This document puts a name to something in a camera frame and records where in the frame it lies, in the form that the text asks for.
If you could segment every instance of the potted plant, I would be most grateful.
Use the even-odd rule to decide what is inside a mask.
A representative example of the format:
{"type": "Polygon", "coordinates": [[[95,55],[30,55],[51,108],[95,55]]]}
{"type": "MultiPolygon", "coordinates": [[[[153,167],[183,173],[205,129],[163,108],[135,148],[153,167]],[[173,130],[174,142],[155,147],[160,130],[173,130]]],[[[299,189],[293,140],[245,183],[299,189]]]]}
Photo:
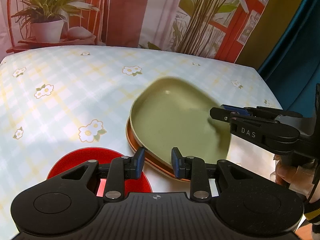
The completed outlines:
{"type": "Polygon", "coordinates": [[[16,22],[23,21],[21,29],[28,23],[38,42],[58,43],[64,23],[69,16],[81,17],[81,10],[98,8],[85,0],[22,0],[27,5],[11,17],[18,17],[16,22]]]}

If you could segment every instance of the orange plate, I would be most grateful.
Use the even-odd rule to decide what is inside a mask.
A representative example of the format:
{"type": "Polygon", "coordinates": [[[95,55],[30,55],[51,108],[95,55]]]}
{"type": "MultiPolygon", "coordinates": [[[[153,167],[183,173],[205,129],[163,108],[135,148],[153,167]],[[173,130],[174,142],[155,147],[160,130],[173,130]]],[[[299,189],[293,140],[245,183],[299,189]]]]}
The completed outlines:
{"type": "MultiPolygon", "coordinates": [[[[131,130],[130,120],[127,121],[127,125],[125,127],[125,135],[127,137],[131,150],[133,152],[136,152],[137,149],[139,148],[139,144],[134,138],[133,132],[131,130]]],[[[149,164],[151,164],[153,167],[155,167],[165,175],[170,176],[173,179],[176,179],[173,173],[173,169],[170,169],[166,165],[162,164],[160,161],[156,160],[147,151],[145,152],[144,158],[145,158],[145,161],[147,161],[149,164]]],[[[177,179],[177,180],[190,181],[188,179],[177,179]]]]}

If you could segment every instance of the yellow wall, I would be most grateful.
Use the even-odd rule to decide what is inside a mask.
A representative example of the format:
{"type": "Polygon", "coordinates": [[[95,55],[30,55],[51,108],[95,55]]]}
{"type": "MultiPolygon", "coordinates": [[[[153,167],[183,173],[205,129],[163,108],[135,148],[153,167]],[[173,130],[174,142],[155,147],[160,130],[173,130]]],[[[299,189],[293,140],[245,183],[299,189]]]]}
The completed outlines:
{"type": "Polygon", "coordinates": [[[269,0],[236,63],[258,69],[284,33],[301,0],[269,0]]]}

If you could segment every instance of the red plate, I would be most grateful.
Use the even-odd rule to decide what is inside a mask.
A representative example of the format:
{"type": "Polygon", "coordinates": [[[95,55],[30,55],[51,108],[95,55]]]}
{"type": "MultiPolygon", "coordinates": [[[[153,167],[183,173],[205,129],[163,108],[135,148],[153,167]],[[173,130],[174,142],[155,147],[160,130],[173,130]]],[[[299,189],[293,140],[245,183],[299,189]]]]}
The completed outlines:
{"type": "MultiPolygon", "coordinates": [[[[112,159],[121,157],[122,154],[105,148],[89,147],[75,150],[63,156],[53,166],[47,179],[54,177],[64,171],[67,171],[87,160],[98,160],[100,164],[110,163],[112,159]]],[[[102,196],[106,179],[101,179],[97,196],[102,196]]],[[[144,173],[141,174],[140,179],[128,179],[124,182],[125,195],[128,192],[152,192],[151,186],[144,173]]]]}

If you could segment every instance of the human hand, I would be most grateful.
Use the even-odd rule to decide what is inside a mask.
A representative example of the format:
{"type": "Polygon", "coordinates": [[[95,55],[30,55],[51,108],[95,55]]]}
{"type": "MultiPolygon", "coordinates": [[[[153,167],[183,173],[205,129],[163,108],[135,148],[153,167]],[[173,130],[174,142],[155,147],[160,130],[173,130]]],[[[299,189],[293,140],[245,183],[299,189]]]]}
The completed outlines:
{"type": "MultiPolygon", "coordinates": [[[[305,168],[299,166],[284,166],[281,163],[279,155],[275,155],[275,160],[279,161],[276,165],[276,183],[285,185],[285,182],[290,183],[289,189],[309,197],[313,188],[312,180],[315,174],[315,167],[305,168]]],[[[320,184],[317,186],[309,203],[313,203],[320,199],[320,184]]]]}

